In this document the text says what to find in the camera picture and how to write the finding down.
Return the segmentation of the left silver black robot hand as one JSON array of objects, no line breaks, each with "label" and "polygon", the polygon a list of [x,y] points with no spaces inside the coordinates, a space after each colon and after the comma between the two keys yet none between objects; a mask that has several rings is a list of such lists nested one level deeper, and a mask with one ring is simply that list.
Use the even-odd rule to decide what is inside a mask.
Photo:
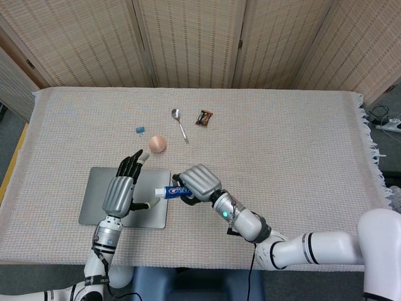
[{"label": "left silver black robot hand", "polygon": [[115,177],[109,183],[102,206],[107,216],[122,219],[131,211],[151,209],[160,202],[160,198],[156,197],[142,203],[133,202],[135,185],[149,156],[148,152],[140,149],[120,162]]}]

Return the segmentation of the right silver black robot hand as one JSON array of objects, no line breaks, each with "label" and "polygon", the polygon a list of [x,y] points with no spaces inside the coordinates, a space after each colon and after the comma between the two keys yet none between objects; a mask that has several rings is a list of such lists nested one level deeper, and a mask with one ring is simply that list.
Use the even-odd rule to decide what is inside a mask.
[{"label": "right silver black robot hand", "polygon": [[179,186],[185,186],[192,196],[181,196],[181,200],[190,206],[202,202],[214,203],[222,194],[221,181],[203,164],[188,168],[180,174],[174,174],[172,180]]}]

